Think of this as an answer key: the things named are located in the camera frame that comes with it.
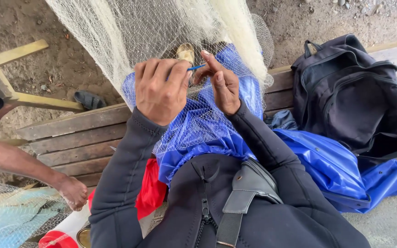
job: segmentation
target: dirt ground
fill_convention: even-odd
[[[292,64],[302,54],[306,39],[322,43],[354,33],[365,47],[397,41],[397,0],[346,3],[349,9],[331,0],[247,0],[251,11],[263,17],[272,33],[275,54],[270,67]],[[0,52],[40,39],[45,39],[50,47],[3,66],[16,91],[74,101],[76,90],[88,90],[102,96],[108,105],[123,102],[45,0],[0,0]],[[41,90],[41,85],[46,85],[51,93]],[[19,107],[0,122],[0,138],[20,138],[14,130],[68,114],[71,113]],[[14,180],[0,173],[0,181]]]

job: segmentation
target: fingernail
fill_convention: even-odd
[[[217,73],[217,82],[220,82],[223,80],[223,73],[219,72]]]

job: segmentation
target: zipper pull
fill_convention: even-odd
[[[211,219],[211,216],[209,213],[209,206],[207,199],[201,200],[201,217],[205,221],[205,224],[209,224],[209,220]]]

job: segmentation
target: black backpack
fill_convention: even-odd
[[[377,62],[353,34],[304,49],[292,65],[300,130],[337,140],[360,169],[397,158],[397,66]]]

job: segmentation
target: blue netting needle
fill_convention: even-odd
[[[200,67],[203,67],[203,66],[205,66],[206,64],[204,64],[204,65],[197,65],[197,66],[193,66],[193,67],[191,67],[191,68],[188,68],[188,70],[195,70],[195,69],[199,69]]]

